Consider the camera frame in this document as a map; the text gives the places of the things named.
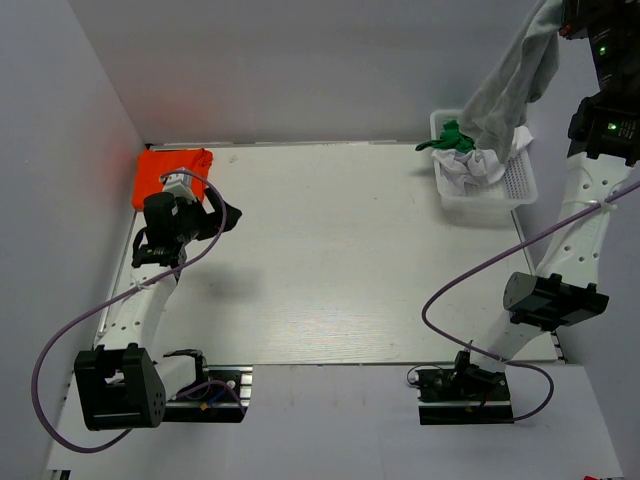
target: plastic basket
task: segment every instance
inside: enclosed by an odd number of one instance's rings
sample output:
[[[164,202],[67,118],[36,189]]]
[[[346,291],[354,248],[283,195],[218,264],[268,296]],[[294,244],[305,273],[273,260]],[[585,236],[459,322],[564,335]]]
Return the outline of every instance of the plastic basket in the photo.
[[[440,138],[443,125],[458,118],[460,110],[436,110],[431,114],[431,138]],[[501,215],[535,202],[538,199],[535,177],[526,149],[510,158],[507,169],[499,182],[488,187],[465,185],[464,196],[447,192],[446,181],[440,174],[440,164],[434,162],[436,185],[445,210],[473,212],[474,214]]]

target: orange cloth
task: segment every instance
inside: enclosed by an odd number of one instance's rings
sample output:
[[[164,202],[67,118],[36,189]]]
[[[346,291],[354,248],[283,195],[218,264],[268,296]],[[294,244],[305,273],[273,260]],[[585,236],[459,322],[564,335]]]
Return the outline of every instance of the orange cloth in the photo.
[[[176,150],[173,152],[152,152],[145,150],[138,156],[131,203],[136,210],[142,210],[144,199],[152,193],[162,191],[160,175],[170,170],[184,167],[207,178],[209,167],[213,163],[213,153],[200,148],[198,150]],[[205,185],[195,178],[191,182],[191,190],[202,201]]]

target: cable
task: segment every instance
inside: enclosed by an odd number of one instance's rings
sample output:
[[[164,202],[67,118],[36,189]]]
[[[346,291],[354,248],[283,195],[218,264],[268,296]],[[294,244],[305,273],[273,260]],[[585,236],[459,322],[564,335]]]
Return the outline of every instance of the cable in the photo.
[[[209,253],[211,251],[211,249],[214,247],[214,245],[216,243],[218,243],[218,240],[220,240],[220,237],[222,236],[222,232],[224,232],[224,228],[225,228],[226,223],[227,223],[227,208],[226,208],[226,204],[224,202],[224,199],[222,198],[222,195],[220,195],[220,192],[218,192],[218,190],[206,178],[203,178],[200,175],[197,175],[197,174],[195,174],[195,173],[193,173],[193,172],[191,172],[189,170],[186,170],[186,169],[184,169],[184,170],[172,170],[170,172],[167,172],[167,173],[161,175],[161,177],[167,177],[167,176],[172,175],[172,174],[186,174],[186,175],[189,175],[190,177],[193,177],[193,178],[196,178],[196,179],[200,180],[207,187],[209,187],[211,189],[211,191],[213,193],[215,193],[216,197],[218,197],[218,199],[220,200],[220,205],[222,206],[222,221],[220,223],[220,228],[218,229],[218,233],[216,233],[216,235],[213,237],[211,242],[209,242],[209,245],[207,245],[207,247],[202,251],[202,253],[200,253],[199,255],[196,255],[191,260],[183,263],[182,265],[179,265],[179,266],[177,266],[175,268],[172,268],[171,270],[167,270],[166,272],[160,273],[160,274],[156,275],[155,277],[151,277],[150,279],[145,280],[144,282],[141,282],[140,286],[142,286],[142,287],[148,287],[149,285],[153,285],[157,281],[162,280],[163,278],[168,277],[169,275],[174,275],[174,274],[184,270],[188,266],[193,265],[198,260],[200,260],[202,257],[204,257],[207,253]],[[40,393],[38,391],[38,379],[40,377],[40,371],[42,370],[42,364],[44,363],[44,360],[45,360],[47,354],[49,353],[49,351],[51,350],[51,348],[53,347],[53,345],[58,340],[60,340],[60,338],[65,333],[67,333],[69,330],[71,330],[73,327],[75,327],[79,323],[87,320],[88,318],[91,318],[93,315],[95,315],[96,313],[100,312],[101,310],[113,305],[116,302],[119,302],[121,300],[124,300],[125,298],[130,297],[131,295],[133,295],[134,293],[137,293],[138,291],[139,291],[138,286],[134,286],[134,287],[130,288],[129,290],[127,290],[126,292],[123,292],[123,293],[121,293],[119,295],[116,295],[111,300],[107,300],[106,302],[101,303],[100,305],[98,305],[98,306],[92,308],[91,310],[83,313],[79,317],[76,317],[73,320],[71,320],[68,324],[66,324],[64,327],[62,327],[60,330],[58,330],[51,337],[51,339],[45,344],[44,348],[42,349],[42,352],[40,352],[40,355],[38,356],[38,359],[36,360],[35,366],[33,367],[33,373],[31,375],[31,403],[33,404],[33,409],[36,412],[36,416],[38,417],[38,420],[40,421],[40,423],[42,424],[44,429],[47,431],[47,433],[51,436],[51,438],[53,438],[56,442],[58,442],[63,447],[65,447],[65,448],[67,448],[67,449],[69,449],[69,450],[71,450],[73,452],[76,452],[76,453],[98,453],[98,452],[102,452],[102,451],[106,450],[107,448],[115,445],[120,440],[122,440],[125,436],[127,436],[131,432],[131,429],[125,430],[124,432],[122,432],[120,435],[118,435],[113,440],[105,443],[104,445],[100,445],[100,446],[97,446],[97,447],[81,447],[81,446],[78,446],[78,445],[75,445],[75,444],[71,443],[69,440],[64,438],[62,435],[60,435],[56,431],[56,429],[53,427],[53,425],[51,425],[51,423],[47,419],[46,415],[44,414],[44,410],[42,409],[42,405],[40,403]]]
[[[220,397],[222,397],[222,395],[224,395],[224,390],[222,390],[221,392],[219,392],[215,397],[213,397],[211,400],[207,401],[207,405],[209,407],[212,407],[214,403],[216,403],[218,401],[218,399]]]
[[[236,401],[236,403],[240,407],[240,411],[242,412],[242,415],[247,414],[247,409],[244,408],[244,405],[242,405],[242,400],[240,400],[240,397],[238,396],[238,394],[233,391],[233,388],[231,388],[222,380],[207,380],[206,382],[201,383],[200,385],[196,385],[195,387],[191,387],[182,392],[178,392],[178,394],[176,395],[176,398],[182,398],[182,397],[186,397],[187,395],[191,395],[193,392],[197,392],[198,390],[200,390],[203,387],[206,387],[207,385],[218,385],[219,387],[224,388],[227,392],[231,394],[233,399]]]
[[[440,365],[437,365],[437,364],[435,364],[435,363],[421,363],[420,365],[416,365],[415,367],[411,367],[411,368],[409,369],[409,371],[407,372],[407,383],[408,383],[409,385],[411,385],[412,387],[415,387],[415,386],[417,386],[418,384],[417,384],[417,383],[414,383],[414,382],[409,381],[409,374],[410,374],[411,372],[413,372],[416,368],[421,368],[421,367],[435,367],[435,368],[438,368],[438,369],[440,369],[440,370],[444,370]]]
[[[522,363],[522,362],[517,362],[517,361],[511,361],[507,358],[503,358],[500,355],[496,355],[495,353],[491,353],[488,352],[486,350],[483,350],[481,348],[478,348],[474,345],[472,345],[471,343],[467,343],[464,342],[463,340],[460,340],[457,337],[454,337],[453,335],[445,332],[444,330],[436,327],[433,323],[431,323],[429,321],[429,319],[427,318],[427,311],[429,310],[429,308],[435,303],[435,301],[440,298],[442,295],[444,295],[447,291],[449,291],[450,289],[452,289],[453,287],[455,287],[456,285],[458,285],[459,283],[462,283],[463,281],[465,281],[466,279],[468,279],[469,277],[472,277],[473,275],[475,275],[478,272],[481,272],[482,270],[484,270],[485,268],[488,268],[496,263],[498,263],[501,260],[504,260],[505,258],[509,257],[510,255],[513,255],[514,253],[522,250],[523,248],[528,247],[529,245],[533,245],[536,242],[539,242],[540,240],[542,240],[543,238],[548,237],[549,235],[557,232],[558,230],[560,230],[561,228],[566,227],[567,225],[571,225],[572,223],[586,217],[587,215],[591,215],[593,212],[600,210],[601,208],[603,208],[604,205],[613,203],[615,201],[617,201],[618,199],[624,197],[625,195],[628,195],[629,193],[637,190],[638,188],[640,188],[640,181],[630,185],[627,188],[624,188],[622,190],[620,190],[617,193],[614,193],[612,195],[610,195],[609,197],[607,197],[605,199],[604,202],[600,202],[597,204],[594,204],[588,208],[585,208],[584,210],[582,210],[581,212],[578,212],[574,215],[571,215],[570,217],[565,218],[564,220],[556,223],[555,225],[549,227],[547,230],[544,230],[540,233],[538,233],[537,235],[531,237],[529,240],[526,240],[514,247],[509,248],[508,250],[505,250],[504,252],[496,255],[493,258],[490,258],[489,260],[487,260],[484,263],[481,263],[480,265],[472,268],[471,270],[469,270],[468,272],[463,273],[462,275],[460,275],[457,278],[454,278],[453,280],[451,280],[449,283],[447,283],[444,287],[442,287],[440,290],[438,290],[436,293],[433,294],[433,296],[427,301],[427,303],[424,305],[424,307],[422,307],[422,321],[425,323],[425,325],[427,327],[429,327],[431,330],[433,330],[434,332],[436,332],[437,334],[443,336],[444,338],[446,338],[447,340],[450,340],[454,343],[457,343],[458,345],[467,348],[469,350],[473,350],[474,352],[477,352],[481,355],[484,355],[485,357],[489,357],[492,358],[493,360],[496,360],[498,362],[504,363],[506,365],[512,366],[512,367],[518,367],[518,368],[525,368],[528,370],[534,370],[538,373],[540,373],[541,375],[544,375],[544,377],[547,379],[547,381],[549,382],[549,392],[547,394],[547,397],[543,400],[543,402],[538,405],[538,407],[536,407],[535,409],[533,409],[532,411],[530,411],[529,413],[526,413],[524,415],[520,415],[518,417],[515,417],[511,420],[504,420],[505,422],[517,422],[520,420],[525,420],[527,418],[531,418],[534,415],[536,415],[537,413],[539,413],[540,411],[542,411],[551,401],[551,398],[553,397],[553,393],[555,391],[555,384],[553,383],[553,378],[551,378],[551,375],[549,375],[546,371],[544,371],[542,368],[537,367],[535,365],[530,365],[528,363]]]
[[[489,401],[489,392],[484,394],[484,397],[480,402],[480,405],[476,407],[476,410],[480,410],[482,407],[484,407],[487,404],[488,401]]]

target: white wall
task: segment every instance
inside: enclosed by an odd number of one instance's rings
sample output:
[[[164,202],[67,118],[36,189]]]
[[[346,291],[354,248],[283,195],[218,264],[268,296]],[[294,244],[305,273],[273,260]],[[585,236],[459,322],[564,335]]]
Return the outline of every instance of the white wall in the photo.
[[[538,202],[519,211],[526,236],[557,220],[564,195],[567,129],[585,96],[597,92],[595,69],[585,42],[562,42],[560,72],[547,95],[530,109],[536,141],[531,158],[540,191]],[[640,179],[640,167],[629,183]],[[609,308],[558,334],[570,361],[585,365],[607,421],[620,464],[628,479],[640,479],[640,375],[637,341],[640,338],[637,298],[640,285],[640,212],[638,195],[618,202],[600,261],[599,290],[611,296]],[[546,243],[535,245],[532,255],[542,258]]]
[[[417,140],[538,0],[70,0],[145,142]]]
[[[50,440],[31,407],[31,370],[59,327],[107,295],[142,145],[65,0],[3,2],[0,65],[0,477],[39,479]],[[91,323],[43,370],[53,420]]]

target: gray towel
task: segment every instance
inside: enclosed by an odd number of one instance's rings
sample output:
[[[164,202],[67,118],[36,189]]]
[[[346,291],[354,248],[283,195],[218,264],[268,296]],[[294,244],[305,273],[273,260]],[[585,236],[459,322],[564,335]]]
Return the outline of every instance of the gray towel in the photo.
[[[505,163],[516,127],[526,122],[527,103],[539,100],[558,71],[562,0],[541,2],[529,15],[496,70],[469,101],[460,131]]]

